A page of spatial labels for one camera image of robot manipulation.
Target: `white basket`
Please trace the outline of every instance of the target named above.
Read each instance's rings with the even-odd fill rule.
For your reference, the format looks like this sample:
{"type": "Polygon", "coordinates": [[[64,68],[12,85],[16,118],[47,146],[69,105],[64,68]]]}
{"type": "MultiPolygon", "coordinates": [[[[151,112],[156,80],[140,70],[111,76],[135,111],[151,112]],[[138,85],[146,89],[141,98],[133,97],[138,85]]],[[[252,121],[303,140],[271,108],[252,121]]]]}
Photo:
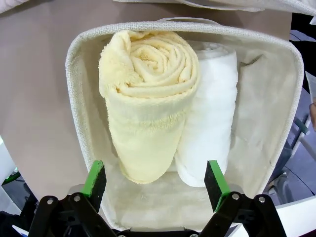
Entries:
{"type": "Polygon", "coordinates": [[[199,231],[213,214],[205,188],[187,186],[177,172],[137,185],[119,169],[105,101],[99,94],[98,60],[113,33],[127,29],[175,31],[186,40],[235,48],[242,69],[225,177],[251,198],[263,191],[290,131],[304,75],[302,58],[282,39],[203,23],[113,24],[83,32],[72,42],[66,59],[72,113],[87,169],[94,160],[104,162],[107,185],[101,206],[110,225],[119,230],[184,226],[199,231]]]}
{"type": "Polygon", "coordinates": [[[119,2],[184,3],[216,10],[260,11],[266,9],[316,16],[316,0],[114,0],[119,2]]]}

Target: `yellow towel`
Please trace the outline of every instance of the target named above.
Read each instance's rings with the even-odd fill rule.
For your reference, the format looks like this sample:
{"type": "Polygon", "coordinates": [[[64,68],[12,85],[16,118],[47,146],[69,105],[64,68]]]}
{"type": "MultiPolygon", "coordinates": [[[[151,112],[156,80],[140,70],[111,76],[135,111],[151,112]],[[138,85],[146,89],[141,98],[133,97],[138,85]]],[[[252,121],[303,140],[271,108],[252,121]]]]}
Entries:
{"type": "Polygon", "coordinates": [[[104,47],[100,94],[129,180],[150,183],[169,168],[199,78],[197,55],[174,32],[120,31],[104,47]]]}

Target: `beige table surface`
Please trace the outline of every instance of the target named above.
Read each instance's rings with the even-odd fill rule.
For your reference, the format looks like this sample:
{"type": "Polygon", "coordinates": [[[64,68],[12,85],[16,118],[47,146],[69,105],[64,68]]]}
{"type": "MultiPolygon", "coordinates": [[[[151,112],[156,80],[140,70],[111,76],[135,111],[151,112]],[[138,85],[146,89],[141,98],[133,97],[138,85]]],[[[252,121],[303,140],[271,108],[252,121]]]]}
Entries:
{"type": "Polygon", "coordinates": [[[202,17],[289,38],[291,13],[211,11],[180,4],[31,0],[0,14],[0,135],[37,198],[85,181],[65,76],[72,40],[88,29],[163,17],[202,17]]]}

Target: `white towel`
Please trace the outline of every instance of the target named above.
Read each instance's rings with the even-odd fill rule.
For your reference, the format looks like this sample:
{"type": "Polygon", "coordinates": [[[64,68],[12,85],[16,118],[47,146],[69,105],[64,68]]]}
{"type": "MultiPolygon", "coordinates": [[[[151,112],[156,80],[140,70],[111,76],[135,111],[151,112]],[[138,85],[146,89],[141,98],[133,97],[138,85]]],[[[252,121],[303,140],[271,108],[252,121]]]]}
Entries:
{"type": "Polygon", "coordinates": [[[0,0],[0,13],[10,10],[28,0],[0,0]]]}
{"type": "Polygon", "coordinates": [[[237,95],[236,52],[216,43],[192,42],[201,81],[175,155],[180,178],[203,187],[206,163],[217,160],[225,173],[237,95]]]}

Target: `bolt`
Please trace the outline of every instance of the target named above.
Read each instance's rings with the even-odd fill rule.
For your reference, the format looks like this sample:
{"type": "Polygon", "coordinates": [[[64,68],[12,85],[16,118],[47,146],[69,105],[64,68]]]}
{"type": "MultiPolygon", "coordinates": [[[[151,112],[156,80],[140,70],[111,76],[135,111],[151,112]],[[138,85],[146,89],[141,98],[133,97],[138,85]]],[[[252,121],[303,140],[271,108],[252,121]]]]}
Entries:
{"type": "Polygon", "coordinates": [[[259,202],[264,203],[266,199],[264,197],[259,197],[259,202]]]}
{"type": "Polygon", "coordinates": [[[50,198],[49,200],[47,200],[47,204],[48,204],[48,205],[51,205],[53,202],[54,202],[54,200],[51,199],[51,198],[50,198]]]}
{"type": "Polygon", "coordinates": [[[75,196],[75,197],[74,197],[74,200],[75,200],[75,201],[80,201],[80,196],[79,196],[79,195],[75,196]]]}
{"type": "Polygon", "coordinates": [[[233,194],[232,195],[233,199],[238,200],[239,199],[239,195],[238,194],[233,194]]]}

